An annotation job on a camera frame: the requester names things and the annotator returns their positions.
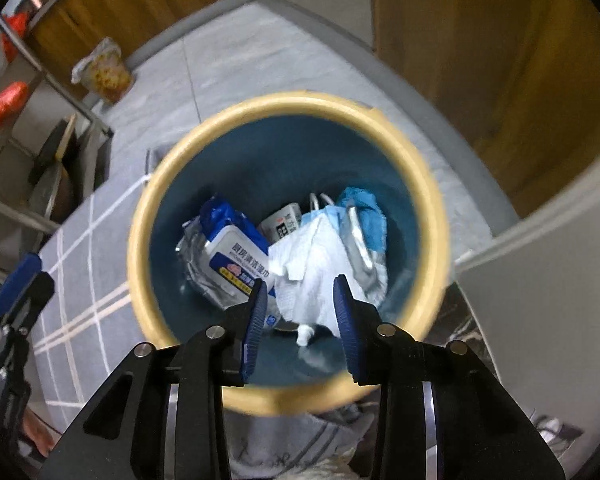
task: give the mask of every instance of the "white tissue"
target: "white tissue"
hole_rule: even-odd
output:
[[[296,339],[296,343],[298,346],[307,346],[314,334],[315,330],[311,325],[298,325],[298,339]]]
[[[326,215],[319,215],[269,247],[269,272],[282,317],[300,325],[323,325],[340,337],[333,307],[333,280],[344,274],[356,300],[365,293],[353,278],[347,251]],[[308,343],[308,331],[297,343]]]

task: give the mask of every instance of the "trash can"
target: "trash can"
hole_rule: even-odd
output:
[[[222,311],[186,282],[175,247],[182,225],[214,192],[255,224],[316,190],[373,192],[387,223],[382,318],[427,335],[449,271],[448,223],[426,163],[378,110],[315,92],[271,94],[232,106],[184,137],[138,203],[127,270],[136,317],[158,348],[185,342]],[[224,405],[252,415],[324,412],[370,391],[353,383],[339,339],[306,348],[295,334],[263,336],[251,384],[224,388]]]

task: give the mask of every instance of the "blue wet wipes package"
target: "blue wet wipes package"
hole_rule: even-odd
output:
[[[269,273],[269,245],[255,225],[221,196],[211,197],[200,208],[199,216],[184,225],[184,236],[176,251],[189,281],[223,310],[247,301],[258,278],[266,282],[266,326],[278,322],[280,313]]]
[[[210,242],[228,225],[235,225],[265,254],[269,254],[269,243],[244,213],[236,211],[226,200],[215,194],[200,208],[200,225]]]

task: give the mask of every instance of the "wooden cabinet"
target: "wooden cabinet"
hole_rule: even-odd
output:
[[[178,20],[218,0],[57,0],[31,27],[26,41],[67,88],[71,70],[107,36],[129,56]]]
[[[374,0],[376,54],[474,147],[521,216],[600,153],[590,0]]]

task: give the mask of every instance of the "red plastic bag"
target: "red plastic bag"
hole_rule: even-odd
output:
[[[29,96],[29,87],[22,81],[11,83],[0,92],[0,122],[8,115],[22,109]]]
[[[24,38],[24,33],[27,31],[27,22],[29,21],[28,12],[19,12],[9,17],[5,16],[4,19],[11,25],[11,28],[18,36]],[[0,35],[0,42],[2,43],[2,51],[4,52],[4,57],[7,58],[7,63],[16,59],[18,51],[4,32]]]

